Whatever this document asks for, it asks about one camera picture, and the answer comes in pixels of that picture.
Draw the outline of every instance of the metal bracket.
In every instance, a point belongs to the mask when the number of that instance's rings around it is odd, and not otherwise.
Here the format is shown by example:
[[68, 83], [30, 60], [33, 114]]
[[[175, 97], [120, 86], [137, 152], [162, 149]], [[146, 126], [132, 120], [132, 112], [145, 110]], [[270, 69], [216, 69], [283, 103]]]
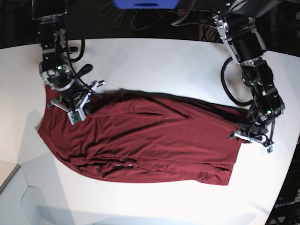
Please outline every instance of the metal bracket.
[[[94, 82], [91, 89], [93, 91], [95, 91], [96, 88], [98, 87], [98, 85], [99, 85], [99, 82]], [[88, 93], [85, 94], [85, 96], [82, 98], [82, 100], [80, 100], [76, 104], [76, 109], [75, 109], [74, 112], [71, 111], [71, 110], [68, 111], [67, 115], [68, 115], [72, 125], [75, 124], [76, 122], [84, 121], [86, 119], [86, 115], [84, 113], [83, 107], [87, 103], [87, 101], [89, 100], [90, 95], [91, 95], [91, 92], [88, 92]]]
[[251, 138], [251, 137], [243, 134], [240, 130], [237, 130], [233, 134], [230, 135], [230, 139], [234, 138], [234, 137], [238, 137], [238, 138], [243, 139], [248, 142], [258, 143], [258, 144], [262, 145], [263, 147], [265, 147], [267, 149], [268, 153], [271, 153], [273, 151], [274, 142], [270, 139], [267, 139], [265, 142], [262, 142], [256, 138]]
[[50, 102], [49, 103], [47, 103], [47, 107], [48, 107], [48, 109], [51, 107], [51, 106], [56, 106], [57, 104], [59, 104], [59, 102], [61, 102], [62, 101], [62, 96], [60, 96], [59, 98], [53, 98], [53, 99], [51, 99], [50, 100]]
[[69, 109], [67, 107], [65, 107], [64, 105], [62, 105], [61, 103], [59, 103], [59, 102], [60, 101], [58, 101], [55, 98], [50, 100], [51, 106], [53, 105], [53, 106], [56, 106], [56, 107], [62, 109], [63, 111], [69, 112]]
[[229, 51], [233, 61], [235, 63], [238, 63], [239, 64], [239, 61], [236, 57], [236, 53], [235, 53], [235, 50], [234, 50], [234, 47], [231, 46], [228, 42], [228, 38], [227, 38], [227, 33], [229, 31], [229, 27], [228, 27], [228, 24], [227, 24], [227, 21], [225, 18], [222, 18], [221, 15], [213, 15], [212, 17], [215, 21], [215, 24], [217, 26], [217, 31], [220, 35], [220, 39], [222, 40], [222, 42], [224, 43], [225, 47], [227, 48], [227, 50]]

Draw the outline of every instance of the dark background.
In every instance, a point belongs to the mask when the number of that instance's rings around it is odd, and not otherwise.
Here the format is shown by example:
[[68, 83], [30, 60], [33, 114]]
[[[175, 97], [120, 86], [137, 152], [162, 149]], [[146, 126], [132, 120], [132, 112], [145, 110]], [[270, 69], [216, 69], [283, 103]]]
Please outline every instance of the dark background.
[[[112, 0], [70, 0], [68, 14], [64, 15], [69, 39], [90, 38], [170, 38], [199, 41], [203, 27], [187, 25], [173, 27], [178, 18], [168, 10], [127, 10], [119, 28], [113, 26], [114, 19], [123, 11], [113, 8], [107, 17], [99, 15], [100, 9]], [[198, 0], [195, 9], [211, 9], [210, 0]], [[189, 1], [181, 0], [177, 8], [187, 8]], [[155, 25], [144, 30], [134, 30], [131, 20], [138, 12], [135, 23], [151, 24], [163, 14]], [[300, 56], [298, 33], [300, 20], [295, 19], [300, 4], [284, 1], [256, 20], [257, 28], [269, 50]], [[31, 19], [31, 0], [0, 1], [0, 48], [28, 45], [37, 42], [38, 24]]]

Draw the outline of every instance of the white table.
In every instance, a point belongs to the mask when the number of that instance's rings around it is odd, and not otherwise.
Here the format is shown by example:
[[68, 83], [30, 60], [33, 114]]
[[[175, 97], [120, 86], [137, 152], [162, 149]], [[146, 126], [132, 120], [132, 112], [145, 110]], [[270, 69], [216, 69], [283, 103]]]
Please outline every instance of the white table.
[[[92, 64], [93, 71], [84, 79], [104, 79], [106, 90], [166, 92], [234, 105], [220, 82], [220, 70], [228, 57], [221, 44], [95, 39], [86, 41], [84, 58], [75, 68]], [[276, 120], [275, 150], [263, 154], [259, 145], [242, 145], [228, 186], [193, 180], [105, 182], [83, 177], [62, 165], [34, 128], [45, 108], [38, 45], [0, 50], [0, 159], [22, 165], [28, 184], [41, 189], [57, 224], [159, 225], [166, 221], [177, 224], [176, 220], [181, 221], [178, 224], [264, 224], [284, 182], [300, 132], [300, 58], [275, 52], [267, 52], [264, 58], [286, 106]], [[229, 77], [233, 95], [239, 100], [250, 99], [238, 66], [230, 64], [225, 76]]]

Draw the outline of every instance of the red shirt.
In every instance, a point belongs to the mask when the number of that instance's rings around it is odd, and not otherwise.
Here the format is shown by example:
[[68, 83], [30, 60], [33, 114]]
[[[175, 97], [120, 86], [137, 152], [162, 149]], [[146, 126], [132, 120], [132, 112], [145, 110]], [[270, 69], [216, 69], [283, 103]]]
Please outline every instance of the red shirt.
[[[47, 87], [46, 96], [49, 102], [59, 94]], [[75, 172], [117, 182], [228, 184], [241, 144], [228, 139], [240, 128], [228, 118], [243, 118], [246, 111], [138, 91], [107, 95], [93, 105], [97, 110], [74, 125], [66, 112], [46, 107], [38, 131]]]

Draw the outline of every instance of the blue box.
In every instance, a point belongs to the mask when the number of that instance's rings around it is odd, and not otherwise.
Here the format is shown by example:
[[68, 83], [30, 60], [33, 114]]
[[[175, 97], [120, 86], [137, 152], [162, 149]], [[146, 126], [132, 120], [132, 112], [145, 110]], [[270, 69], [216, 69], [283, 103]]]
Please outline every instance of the blue box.
[[179, 0], [113, 0], [120, 9], [128, 8], [160, 8], [174, 9]]

